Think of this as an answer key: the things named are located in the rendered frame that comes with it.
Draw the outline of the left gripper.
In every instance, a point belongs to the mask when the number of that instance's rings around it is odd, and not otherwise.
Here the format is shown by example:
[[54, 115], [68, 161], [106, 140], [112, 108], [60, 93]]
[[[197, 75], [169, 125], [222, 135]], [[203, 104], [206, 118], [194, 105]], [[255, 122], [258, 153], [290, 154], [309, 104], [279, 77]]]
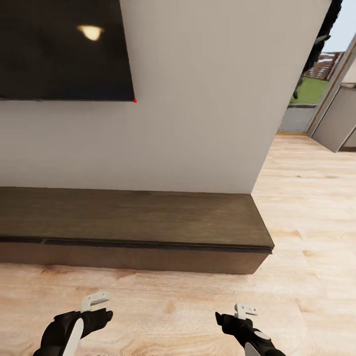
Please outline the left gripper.
[[105, 325], [107, 325], [107, 322], [111, 321], [113, 312], [112, 311], [106, 311], [106, 308], [99, 309], [97, 311], [86, 311], [83, 312], [85, 316], [88, 317], [89, 319], [89, 326], [87, 329], [87, 332], [84, 334], [83, 337], [86, 337], [90, 333], [103, 329]]

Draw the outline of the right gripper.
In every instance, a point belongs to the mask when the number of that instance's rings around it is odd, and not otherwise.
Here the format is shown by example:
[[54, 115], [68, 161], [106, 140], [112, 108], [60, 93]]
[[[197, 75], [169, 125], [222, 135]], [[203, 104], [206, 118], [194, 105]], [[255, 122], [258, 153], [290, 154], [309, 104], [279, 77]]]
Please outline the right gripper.
[[215, 313], [217, 324], [222, 326], [224, 334], [234, 335], [238, 339], [238, 331], [243, 325], [253, 327], [253, 322], [250, 319], [241, 320], [233, 315]]

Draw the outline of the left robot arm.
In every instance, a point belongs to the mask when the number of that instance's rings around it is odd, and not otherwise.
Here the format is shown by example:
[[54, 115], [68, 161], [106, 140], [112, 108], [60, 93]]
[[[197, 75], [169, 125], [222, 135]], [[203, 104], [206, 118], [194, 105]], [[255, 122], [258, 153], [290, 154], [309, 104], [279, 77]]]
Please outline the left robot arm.
[[74, 356], [81, 338], [103, 329], [113, 312], [106, 308], [93, 311], [92, 306], [110, 301], [111, 292], [84, 296], [80, 311], [70, 311], [53, 318], [45, 330], [41, 347], [33, 356]]

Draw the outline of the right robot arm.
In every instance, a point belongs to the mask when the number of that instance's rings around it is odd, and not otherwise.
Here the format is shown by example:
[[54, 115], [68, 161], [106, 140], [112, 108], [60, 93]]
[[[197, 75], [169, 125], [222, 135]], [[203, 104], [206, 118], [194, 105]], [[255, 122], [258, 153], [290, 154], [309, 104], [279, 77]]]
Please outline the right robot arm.
[[234, 335], [245, 349], [246, 356], [286, 356], [277, 350], [271, 338], [253, 327], [253, 322], [246, 318], [246, 314], [257, 316], [259, 310], [253, 305], [237, 303], [235, 315], [215, 313], [217, 324], [222, 326], [224, 334]]

